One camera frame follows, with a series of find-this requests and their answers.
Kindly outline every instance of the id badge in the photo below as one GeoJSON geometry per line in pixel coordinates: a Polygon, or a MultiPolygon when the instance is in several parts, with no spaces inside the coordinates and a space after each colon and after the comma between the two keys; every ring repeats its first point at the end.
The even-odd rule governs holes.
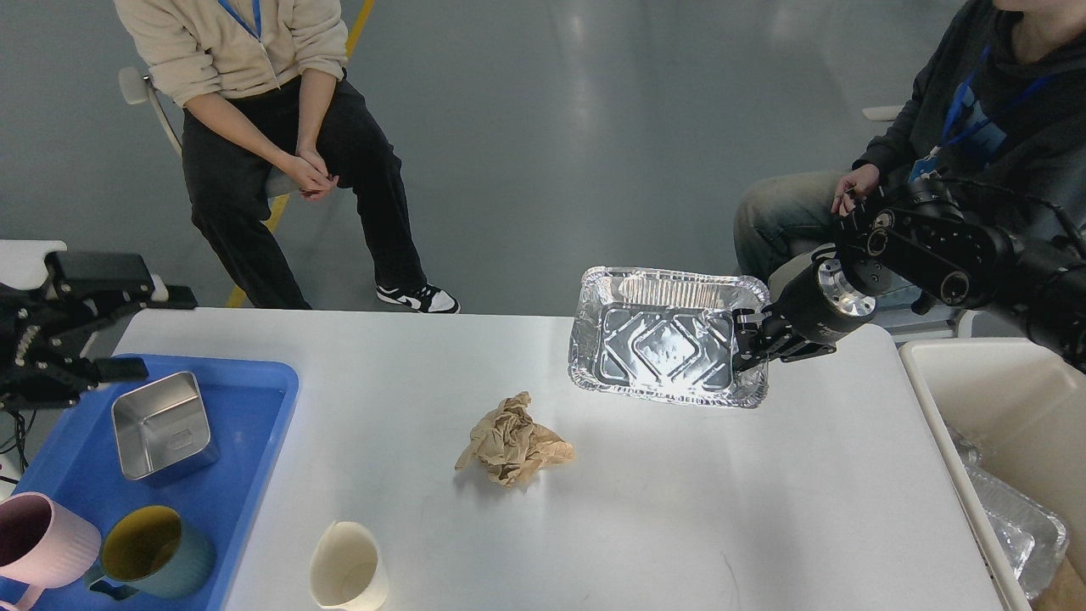
{"type": "Polygon", "coordinates": [[[917,163],[912,164],[912,171],[909,174],[909,181],[919,180],[924,177],[924,174],[932,174],[938,168],[939,148],[935,147],[932,152],[927,153],[924,158],[918,158],[917,163]]]}

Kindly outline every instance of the yellow floor line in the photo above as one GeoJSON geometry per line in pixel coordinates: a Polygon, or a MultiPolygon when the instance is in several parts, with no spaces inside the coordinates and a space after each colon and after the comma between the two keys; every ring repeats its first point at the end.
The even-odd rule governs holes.
{"type": "Polygon", "coordinates": [[[366,21],[369,20],[369,13],[374,10],[374,4],[377,0],[366,0],[362,4],[362,11],[358,12],[358,18],[354,20],[354,26],[351,27],[351,35],[346,37],[346,56],[348,59],[354,53],[354,46],[358,43],[358,38],[362,36],[362,28],[366,27],[366,21]]]}
{"type": "MultiPolygon", "coordinates": [[[[350,60],[351,55],[354,54],[354,46],[358,43],[358,38],[362,37],[362,30],[366,27],[366,22],[369,20],[369,13],[374,11],[374,4],[377,0],[366,0],[362,4],[362,10],[358,11],[358,16],[354,20],[354,25],[351,27],[351,34],[346,37],[346,56],[350,60]]],[[[264,222],[269,231],[275,233],[276,227],[279,226],[279,219],[282,218],[283,211],[287,209],[287,201],[290,199],[290,194],[283,194],[275,198],[272,201],[272,216],[264,222]]],[[[230,291],[230,297],[226,300],[227,308],[241,308],[245,303],[245,291],[241,290],[238,285],[233,287],[230,291]]]]}

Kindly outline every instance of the blue lanyard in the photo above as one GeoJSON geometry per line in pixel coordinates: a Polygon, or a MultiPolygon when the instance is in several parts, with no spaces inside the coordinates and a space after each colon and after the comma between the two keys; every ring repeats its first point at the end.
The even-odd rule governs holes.
{"type": "Polygon", "coordinates": [[[986,59],[988,59],[988,53],[990,51],[992,51],[992,46],[990,44],[986,46],[984,48],[984,50],[981,51],[981,61],[977,63],[976,67],[973,68],[973,72],[971,72],[969,74],[969,76],[965,77],[965,81],[962,82],[961,85],[959,85],[958,86],[958,90],[955,91],[954,101],[950,102],[950,110],[947,111],[947,118],[943,123],[943,137],[940,138],[940,140],[942,140],[943,143],[940,143],[937,148],[942,149],[944,147],[949,147],[949,145],[952,145],[952,144],[957,144],[958,142],[960,142],[960,141],[967,139],[967,138],[969,138],[973,133],[976,133],[981,129],[984,129],[993,120],[999,118],[1000,116],[1002,116],[1003,114],[1006,114],[1007,112],[1009,112],[1014,106],[1016,106],[1016,105],[1021,104],[1022,102],[1028,100],[1031,97],[1033,97],[1034,93],[1036,93],[1041,87],[1044,87],[1046,82],[1048,82],[1049,77],[1048,76],[1041,76],[1040,78],[1038,78],[1038,79],[1034,80],[1033,82],[1031,82],[1030,86],[1025,88],[1025,90],[1023,90],[1021,93],[1019,93],[1016,98],[1014,98],[1013,100],[1011,100],[1011,102],[1009,104],[1007,104],[1006,106],[1003,106],[1002,109],[1000,109],[999,112],[996,112],[995,114],[988,116],[984,120],[982,120],[980,123],[976,123],[972,127],[970,127],[969,129],[962,131],[961,133],[958,133],[957,136],[955,136],[950,140],[947,140],[947,136],[950,135],[950,129],[952,129],[954,126],[955,126],[955,124],[958,123],[958,119],[961,118],[962,102],[965,99],[965,91],[969,90],[970,84],[973,82],[973,77],[976,76],[977,71],[981,69],[982,65],[984,65],[984,61],[986,59]]]}
{"type": "Polygon", "coordinates": [[[218,3],[222,4],[223,8],[226,9],[226,12],[230,13],[230,16],[233,17],[233,21],[241,24],[241,27],[245,28],[245,31],[251,34],[253,38],[256,40],[261,39],[261,34],[263,33],[263,28],[261,27],[261,0],[253,0],[253,17],[256,20],[256,31],[253,31],[253,28],[249,27],[245,20],[241,18],[241,15],[239,15],[232,7],[226,3],[226,0],[218,0],[218,3]]]}

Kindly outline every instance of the pink mug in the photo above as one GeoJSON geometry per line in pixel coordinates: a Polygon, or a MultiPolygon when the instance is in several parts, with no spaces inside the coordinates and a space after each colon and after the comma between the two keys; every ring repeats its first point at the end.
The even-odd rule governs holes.
{"type": "Polygon", "coordinates": [[[18,602],[0,609],[27,611],[46,588],[78,580],[94,563],[102,535],[93,524],[41,493],[0,502],[0,576],[29,587],[18,602]]]}

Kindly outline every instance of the person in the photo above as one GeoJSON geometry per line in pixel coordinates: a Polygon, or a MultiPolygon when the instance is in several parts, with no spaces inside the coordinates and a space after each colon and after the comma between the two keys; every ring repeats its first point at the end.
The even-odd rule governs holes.
{"type": "MultiPolygon", "coordinates": [[[[879,186],[932,170],[1013,189],[1061,205],[1086,224],[1086,2],[970,0],[955,16],[912,98],[851,171],[811,171],[752,186],[735,215],[744,273],[762,280],[832,241],[834,214],[879,186]]],[[[1049,239],[1041,206],[954,187],[967,219],[1049,239]]]]}
{"type": "Polygon", "coordinates": [[[393,154],[344,78],[338,0],[114,0],[155,87],[185,110],[181,165],[192,222],[257,308],[311,309],[275,237],[264,182],[272,166],[317,201],[357,196],[377,295],[455,314],[430,284],[411,234],[393,154]]]}

